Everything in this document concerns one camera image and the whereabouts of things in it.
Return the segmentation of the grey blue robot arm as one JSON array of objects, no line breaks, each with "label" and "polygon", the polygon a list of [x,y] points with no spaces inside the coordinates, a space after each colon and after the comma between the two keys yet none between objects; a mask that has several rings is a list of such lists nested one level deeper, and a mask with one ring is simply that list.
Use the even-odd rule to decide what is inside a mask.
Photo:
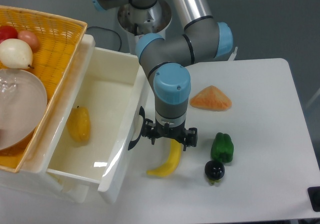
[{"label": "grey blue robot arm", "polygon": [[183,34],[164,38],[167,26],[161,0],[92,0],[98,10],[118,7],[125,29],[134,34],[135,54],[154,93],[155,120],[144,119],[140,136],[171,138],[185,148],[198,140],[196,128],[185,128],[191,92],[189,65],[229,53],[233,34],[214,20],[207,0],[173,0]]}]

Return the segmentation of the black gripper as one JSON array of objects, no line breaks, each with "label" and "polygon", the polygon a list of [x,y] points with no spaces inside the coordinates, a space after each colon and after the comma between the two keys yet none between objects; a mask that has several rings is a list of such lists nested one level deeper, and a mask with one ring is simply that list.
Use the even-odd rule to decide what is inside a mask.
[{"label": "black gripper", "polygon": [[198,129],[195,127],[185,129],[184,123],[171,127],[168,123],[163,126],[160,123],[154,123],[150,119],[145,119],[141,135],[150,139],[152,145],[155,144],[156,139],[161,137],[183,142],[183,151],[186,151],[188,147],[196,147],[198,142]]}]

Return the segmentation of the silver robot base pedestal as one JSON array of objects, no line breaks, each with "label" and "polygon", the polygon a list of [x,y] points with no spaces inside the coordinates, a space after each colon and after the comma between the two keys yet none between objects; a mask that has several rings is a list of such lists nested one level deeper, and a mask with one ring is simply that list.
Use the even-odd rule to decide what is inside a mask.
[{"label": "silver robot base pedestal", "polygon": [[154,6],[148,9],[138,9],[131,4],[121,6],[117,19],[126,32],[130,54],[135,55],[138,40],[147,33],[157,33],[166,37],[166,30],[172,20],[172,11],[165,0],[157,0]]}]

